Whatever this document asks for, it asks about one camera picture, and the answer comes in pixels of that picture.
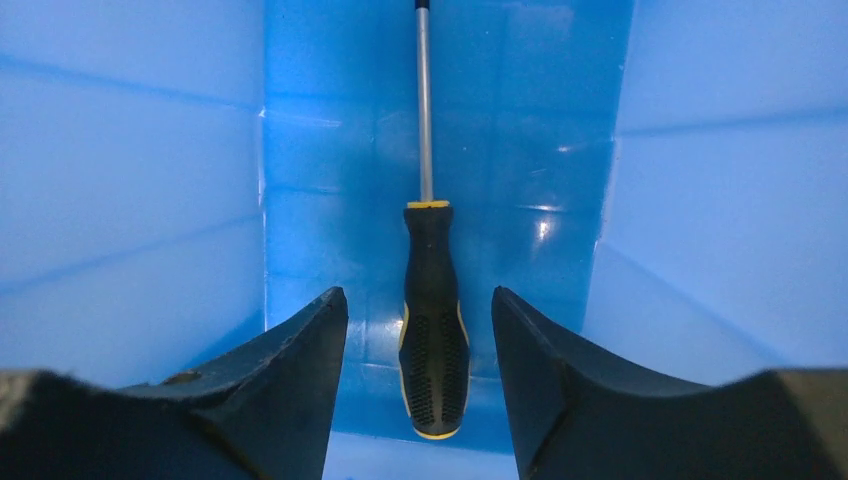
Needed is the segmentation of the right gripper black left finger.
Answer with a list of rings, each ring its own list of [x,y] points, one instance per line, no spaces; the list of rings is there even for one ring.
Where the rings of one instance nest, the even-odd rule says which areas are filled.
[[[290,319],[157,385],[1,374],[5,479],[318,479],[348,325],[333,287]]]

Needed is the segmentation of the black yellow screwdriver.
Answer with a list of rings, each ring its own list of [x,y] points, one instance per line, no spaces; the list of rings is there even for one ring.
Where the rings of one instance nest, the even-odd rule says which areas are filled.
[[[414,11],[420,198],[404,210],[409,256],[399,365],[413,430],[438,441],[460,429],[469,394],[470,345],[450,251],[454,210],[434,195],[429,2],[415,2]]]

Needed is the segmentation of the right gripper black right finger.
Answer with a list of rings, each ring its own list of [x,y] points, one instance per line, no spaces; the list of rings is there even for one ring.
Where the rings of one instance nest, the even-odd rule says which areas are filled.
[[[492,322],[523,479],[843,479],[847,373],[719,386],[626,360],[499,287]]]

